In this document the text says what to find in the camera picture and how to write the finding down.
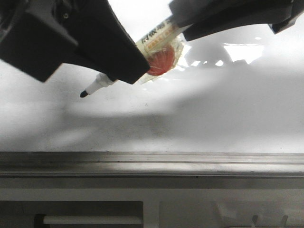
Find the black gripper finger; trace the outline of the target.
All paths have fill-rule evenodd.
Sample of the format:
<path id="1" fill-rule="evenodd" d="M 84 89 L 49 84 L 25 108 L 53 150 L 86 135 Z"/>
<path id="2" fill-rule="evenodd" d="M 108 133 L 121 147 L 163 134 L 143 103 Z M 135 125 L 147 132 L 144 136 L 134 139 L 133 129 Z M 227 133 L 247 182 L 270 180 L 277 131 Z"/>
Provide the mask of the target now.
<path id="1" fill-rule="evenodd" d="M 150 66 L 106 0 L 3 0 L 0 58 L 45 82 L 63 64 L 135 83 Z"/>
<path id="2" fill-rule="evenodd" d="M 173 21 L 187 41 L 228 29 L 267 24 L 274 34 L 293 26 L 304 12 L 302 0 L 173 0 Z"/>

